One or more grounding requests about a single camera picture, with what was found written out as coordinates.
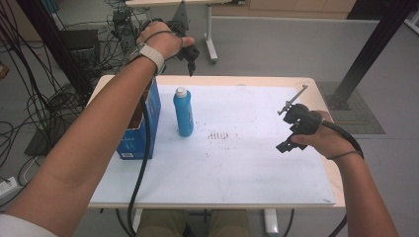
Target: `hand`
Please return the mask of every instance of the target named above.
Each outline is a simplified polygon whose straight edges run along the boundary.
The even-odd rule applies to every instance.
[[[320,113],[323,119],[332,121],[329,113],[323,111],[317,112]],[[302,145],[310,145],[325,157],[333,157],[355,150],[352,144],[339,133],[322,125],[317,129],[315,134],[294,135],[292,141]]]
[[[160,33],[153,36],[153,34],[158,32],[170,32],[170,29],[162,22],[151,22],[144,31],[142,31],[136,42],[141,43],[147,40],[147,45],[159,51],[165,60],[178,53],[181,47],[186,47],[195,43],[195,40],[191,37],[183,37],[180,39],[171,33]]]

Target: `electronic equipment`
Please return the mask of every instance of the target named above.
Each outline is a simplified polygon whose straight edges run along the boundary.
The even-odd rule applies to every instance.
[[[161,18],[150,19],[141,26],[140,31],[144,31],[148,24],[155,21],[163,22]],[[179,4],[179,7],[176,10],[175,15],[173,16],[172,21],[167,22],[166,25],[169,27],[170,31],[175,33],[178,37],[186,36],[186,31],[189,29],[189,20],[184,0]],[[195,65],[195,60],[198,58],[199,55],[200,51],[194,44],[192,44],[187,47],[182,47],[181,50],[175,56],[181,61],[184,58],[188,61],[189,75],[192,76],[195,70],[197,69]]]
[[[98,30],[61,31],[60,35],[81,66],[86,68],[99,64],[101,45]]]
[[[114,36],[121,43],[123,51],[130,50],[135,46],[136,33],[130,18],[130,10],[114,11],[112,18],[114,23]]]
[[[319,113],[310,111],[308,107],[302,104],[293,105],[296,98],[298,98],[302,92],[307,89],[307,87],[307,85],[302,85],[302,89],[290,101],[286,101],[286,105],[280,112],[278,112],[279,116],[283,112],[287,112],[284,116],[284,121],[293,125],[290,128],[293,134],[291,134],[286,141],[277,146],[277,149],[282,153],[291,151],[296,147],[303,150],[306,145],[300,145],[292,142],[291,137],[296,134],[314,134],[322,123],[322,118]]]

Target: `white bottle cap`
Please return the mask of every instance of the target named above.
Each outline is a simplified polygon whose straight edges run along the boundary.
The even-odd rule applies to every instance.
[[[178,87],[178,89],[176,89],[176,96],[178,98],[184,98],[186,95],[188,95],[188,90],[185,87]]]

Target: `black pole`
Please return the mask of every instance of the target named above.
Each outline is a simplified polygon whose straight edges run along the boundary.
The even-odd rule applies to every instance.
[[[416,0],[394,0],[358,54],[333,95],[326,96],[330,110],[349,110],[348,99],[367,74],[379,54],[403,24]]]
[[[49,48],[53,58],[60,66],[75,92],[82,99],[84,105],[87,104],[92,92],[86,74],[78,66],[70,50],[65,46],[59,35],[59,28],[49,15],[41,0],[16,0],[22,11],[28,17],[35,30],[37,30],[42,41]]]

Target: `gray mat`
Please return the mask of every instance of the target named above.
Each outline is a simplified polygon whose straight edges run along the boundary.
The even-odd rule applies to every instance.
[[[316,82],[316,84],[324,99],[325,96],[332,95],[340,83]],[[348,104],[349,111],[333,111],[329,109],[330,115],[336,124],[351,134],[385,134],[357,90],[352,93]]]

